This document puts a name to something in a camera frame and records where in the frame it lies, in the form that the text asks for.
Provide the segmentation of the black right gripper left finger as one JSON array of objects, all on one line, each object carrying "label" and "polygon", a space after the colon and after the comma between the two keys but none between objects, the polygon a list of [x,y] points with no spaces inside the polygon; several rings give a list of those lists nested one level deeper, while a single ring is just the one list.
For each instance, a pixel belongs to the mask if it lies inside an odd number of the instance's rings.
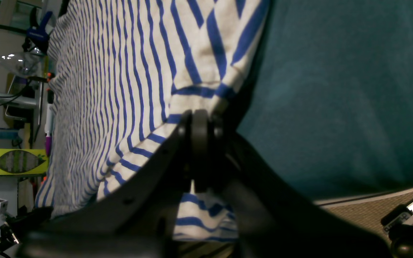
[{"label": "black right gripper left finger", "polygon": [[179,203],[190,190],[192,112],[123,186],[105,199],[27,235],[18,258],[177,258]]}]

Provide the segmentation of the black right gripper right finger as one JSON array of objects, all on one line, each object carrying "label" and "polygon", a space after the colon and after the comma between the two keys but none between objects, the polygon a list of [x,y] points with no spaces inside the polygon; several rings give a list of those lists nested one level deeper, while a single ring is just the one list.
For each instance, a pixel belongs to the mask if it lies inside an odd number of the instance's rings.
[{"label": "black right gripper right finger", "polygon": [[220,118],[192,116],[196,192],[213,192],[233,209],[241,258],[390,258],[377,235],[338,219],[292,189]]}]

